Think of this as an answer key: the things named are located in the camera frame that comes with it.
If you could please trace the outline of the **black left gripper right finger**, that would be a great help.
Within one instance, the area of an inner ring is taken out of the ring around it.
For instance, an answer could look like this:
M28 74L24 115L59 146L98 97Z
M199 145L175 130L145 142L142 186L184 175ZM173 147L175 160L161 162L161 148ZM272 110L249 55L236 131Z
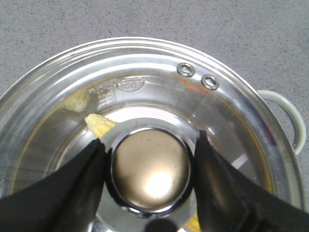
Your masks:
M194 154L197 216L203 232L307 232L308 213L256 185L199 132Z

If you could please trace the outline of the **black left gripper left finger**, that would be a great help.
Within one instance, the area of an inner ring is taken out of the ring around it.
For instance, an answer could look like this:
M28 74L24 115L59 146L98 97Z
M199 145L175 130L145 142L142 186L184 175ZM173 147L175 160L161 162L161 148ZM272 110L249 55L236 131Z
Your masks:
M90 232L105 179L106 152L90 142L43 180L0 200L2 232Z

